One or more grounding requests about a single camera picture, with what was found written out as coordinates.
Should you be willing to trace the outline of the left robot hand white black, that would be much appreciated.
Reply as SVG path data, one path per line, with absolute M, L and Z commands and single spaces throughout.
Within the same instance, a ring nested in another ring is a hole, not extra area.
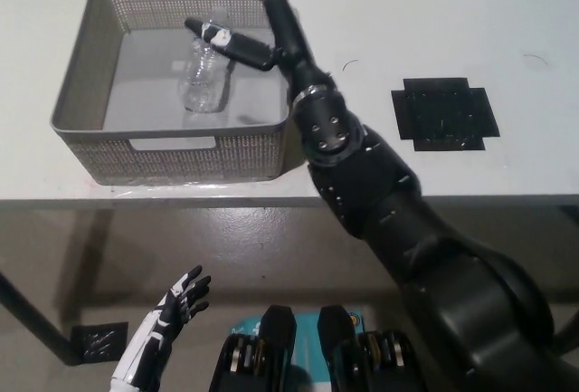
M 202 272 L 203 267 L 197 265 L 182 275 L 141 321 L 111 376 L 110 392 L 160 389 L 174 341 L 209 306 L 204 297 L 211 277 Z

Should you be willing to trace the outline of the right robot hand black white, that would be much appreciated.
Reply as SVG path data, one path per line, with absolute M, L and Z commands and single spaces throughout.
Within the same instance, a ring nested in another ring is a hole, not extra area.
M 336 97 L 337 86 L 330 75 L 316 65 L 289 1 L 261 0 L 261 4 L 274 36 L 272 46 L 195 17 L 186 18 L 185 27 L 232 61 L 262 72 L 279 68 L 289 84 L 289 98 L 295 103 L 314 94 Z

